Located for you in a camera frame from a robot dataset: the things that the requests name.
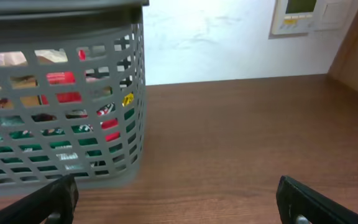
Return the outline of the green Nescafe coffee bag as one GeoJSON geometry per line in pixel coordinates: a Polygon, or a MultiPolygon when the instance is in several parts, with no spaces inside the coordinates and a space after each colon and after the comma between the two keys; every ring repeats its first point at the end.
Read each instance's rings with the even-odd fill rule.
{"type": "Polygon", "coordinates": [[[143,99],[65,102],[0,110],[0,189],[40,186],[71,174],[82,187],[123,185],[143,149],[143,99]]]}

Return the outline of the San Remo spaghetti pack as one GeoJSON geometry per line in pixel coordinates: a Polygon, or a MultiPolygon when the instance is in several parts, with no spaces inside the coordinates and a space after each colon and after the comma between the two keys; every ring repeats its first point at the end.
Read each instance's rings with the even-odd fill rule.
{"type": "Polygon", "coordinates": [[[0,52],[0,110],[81,102],[69,65],[62,48],[0,52]]]}

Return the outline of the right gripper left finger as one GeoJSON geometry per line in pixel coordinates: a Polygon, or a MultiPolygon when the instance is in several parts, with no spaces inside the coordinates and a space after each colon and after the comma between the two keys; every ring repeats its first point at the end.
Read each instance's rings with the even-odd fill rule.
{"type": "Polygon", "coordinates": [[[65,175],[0,210],[0,223],[72,224],[78,199],[74,175],[65,175]]]}

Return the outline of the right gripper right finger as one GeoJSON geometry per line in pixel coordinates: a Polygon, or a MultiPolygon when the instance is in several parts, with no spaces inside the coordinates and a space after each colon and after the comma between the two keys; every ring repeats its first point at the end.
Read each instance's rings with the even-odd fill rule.
{"type": "Polygon", "coordinates": [[[358,224],[358,213],[287,175],[280,178],[276,201],[283,224],[358,224]]]}

